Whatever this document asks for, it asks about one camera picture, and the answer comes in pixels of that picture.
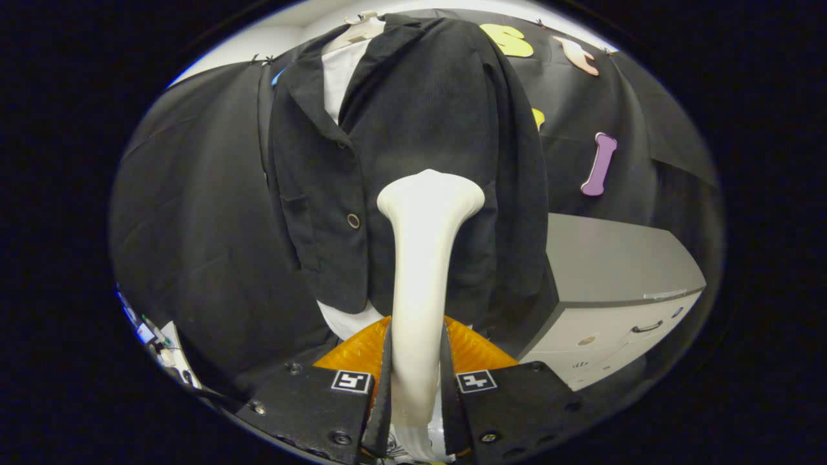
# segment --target drawer handle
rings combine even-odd
[[[656,324],[653,324],[652,326],[650,326],[648,328],[641,329],[641,328],[638,328],[637,326],[635,326],[634,328],[632,328],[632,333],[646,333],[647,331],[652,331],[653,329],[660,328],[662,324],[663,324],[663,320],[660,320]]]

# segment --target jacket pocket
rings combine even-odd
[[[307,195],[280,196],[287,233],[303,269],[318,271],[318,252]]]

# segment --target white hanger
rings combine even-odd
[[[360,13],[357,21],[345,18],[345,22],[351,26],[344,34],[328,42],[322,48],[322,55],[356,42],[372,39],[385,30],[385,22],[380,21],[379,14],[374,11]]]

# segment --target white bone-shaped object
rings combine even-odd
[[[482,208],[476,183],[435,170],[387,185],[376,200],[393,225],[396,274],[390,320],[391,423],[415,459],[437,459],[428,439],[451,250],[460,226]]]

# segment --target black blazer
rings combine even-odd
[[[548,198],[537,125],[514,69],[478,25],[384,21],[348,84],[341,126],[324,108],[321,50],[348,25],[310,41],[281,74],[270,191],[316,298],[351,314],[370,299],[387,315],[394,235],[379,192],[428,168],[473,180],[485,205],[457,234],[446,302],[447,315],[471,323],[495,287],[534,295],[540,286]]]

